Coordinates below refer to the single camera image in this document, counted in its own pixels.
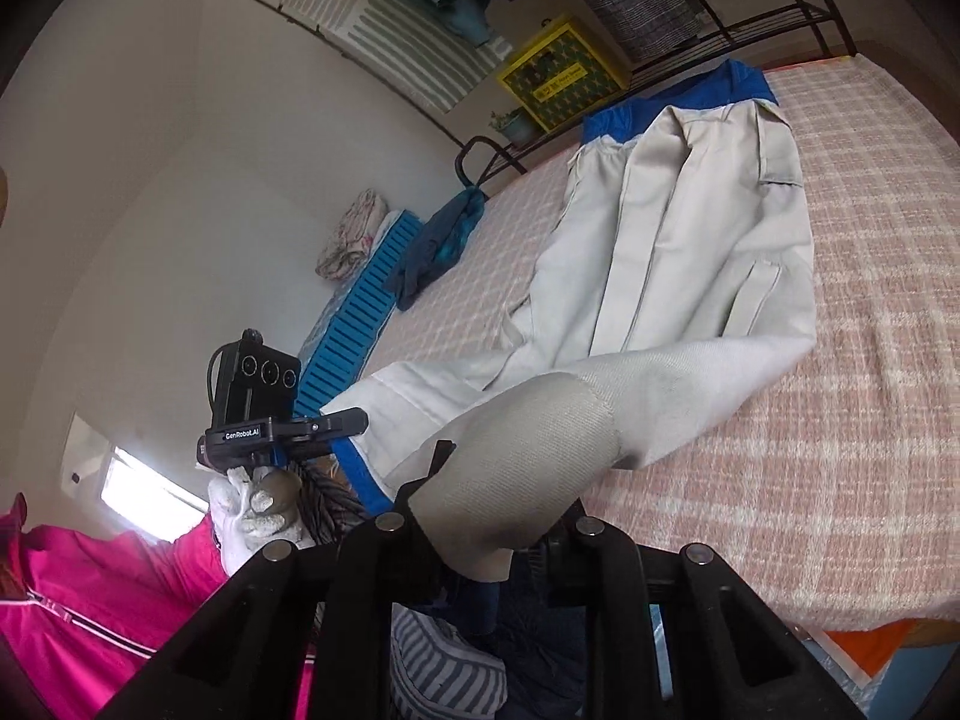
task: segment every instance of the checkered blanket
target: checkered blanket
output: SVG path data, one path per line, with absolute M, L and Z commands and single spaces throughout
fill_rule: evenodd
M 727 423 L 584 495 L 636 541 L 712 544 L 827 630 L 960 619 L 960 148 L 865 57 L 768 74 L 800 150 L 818 344 Z M 395 313 L 367 372 L 496 343 L 563 203 L 565 152 L 488 204 L 457 268 Z

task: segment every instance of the window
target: window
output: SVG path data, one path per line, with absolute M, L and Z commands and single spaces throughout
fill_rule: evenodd
M 196 526 L 208 509 L 203 498 L 118 446 L 110 455 L 100 498 L 131 525 L 164 541 L 174 541 Z

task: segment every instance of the striped pillow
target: striped pillow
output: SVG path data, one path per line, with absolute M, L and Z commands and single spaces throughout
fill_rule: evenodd
M 468 644 L 456 629 L 394 604 L 391 695 L 407 720 L 493 720 L 507 700 L 503 661 Z

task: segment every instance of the black cable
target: black cable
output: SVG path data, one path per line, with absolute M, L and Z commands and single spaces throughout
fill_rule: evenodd
M 213 413 L 213 384 L 210 381 L 210 377 L 213 375 L 213 364 L 217 361 L 217 357 L 224 353 L 224 350 L 229 346 L 233 346 L 236 341 L 231 341 L 230 343 L 225 343 L 219 349 L 213 353 L 213 357 L 210 358 L 209 364 L 206 366 L 206 402 L 210 404 L 210 413 Z

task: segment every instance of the pink jacket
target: pink jacket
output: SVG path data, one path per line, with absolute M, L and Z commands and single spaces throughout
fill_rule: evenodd
M 111 541 L 48 525 L 23 533 L 26 518 L 23 495 L 0 517 L 0 568 L 23 589 L 0 598 L 0 634 L 58 720 L 90 720 L 227 581 L 210 518 L 157 546 L 136 533 Z

